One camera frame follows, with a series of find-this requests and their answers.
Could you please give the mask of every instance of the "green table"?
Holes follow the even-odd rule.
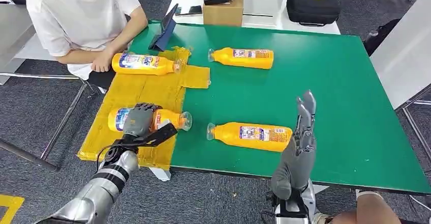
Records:
[[[150,53],[159,31],[158,23],[150,24],[131,50]],[[295,98],[311,89],[317,101],[314,183],[431,193],[359,37],[178,24],[173,46],[192,50],[189,64],[211,68],[209,89],[186,90],[183,110],[194,124],[178,133],[173,167],[270,177],[279,153],[208,141],[206,126],[237,121],[294,128]],[[223,47],[271,49],[273,67],[209,63],[208,49]]]

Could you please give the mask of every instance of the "white t-shirt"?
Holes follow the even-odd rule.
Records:
[[[125,27],[125,14],[139,6],[138,0],[27,0],[42,46],[52,56],[64,56],[71,49],[103,50]],[[68,69],[87,80],[91,64]]]

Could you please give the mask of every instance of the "bottle label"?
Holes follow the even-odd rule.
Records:
[[[269,50],[245,50],[234,49],[233,57],[235,58],[269,58]]]
[[[286,130],[281,127],[270,130],[256,126],[240,126],[239,138],[275,142],[287,141]]]
[[[159,57],[153,55],[122,54],[119,66],[122,68],[156,68],[159,65]]]
[[[162,121],[162,114],[159,111],[156,111],[156,119],[154,120],[154,128],[159,129],[160,123]]]
[[[124,122],[126,121],[129,112],[130,108],[121,108],[118,110],[117,116],[115,117],[115,127],[118,131],[122,131],[124,127]]]

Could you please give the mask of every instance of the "yellow tape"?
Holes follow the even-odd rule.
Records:
[[[8,208],[5,215],[3,217],[0,216],[0,224],[11,223],[15,213],[18,211],[19,207],[21,207],[23,202],[24,198],[22,197],[0,195],[0,206]]]
[[[180,74],[128,75],[116,74],[103,99],[94,122],[78,152],[85,161],[95,161],[99,151],[122,137],[122,132],[114,132],[108,127],[108,115],[112,109],[133,107],[137,103],[154,103],[173,112],[181,112],[185,88],[208,88],[209,68],[187,65],[190,51],[174,47],[173,51],[160,52],[159,56],[170,60],[181,59]],[[175,137],[159,146],[142,147],[138,152],[140,166],[169,169]]]

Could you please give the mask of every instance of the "cardboard box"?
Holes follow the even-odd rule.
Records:
[[[219,5],[203,5],[203,23],[213,25],[242,25],[244,0],[234,0]]]

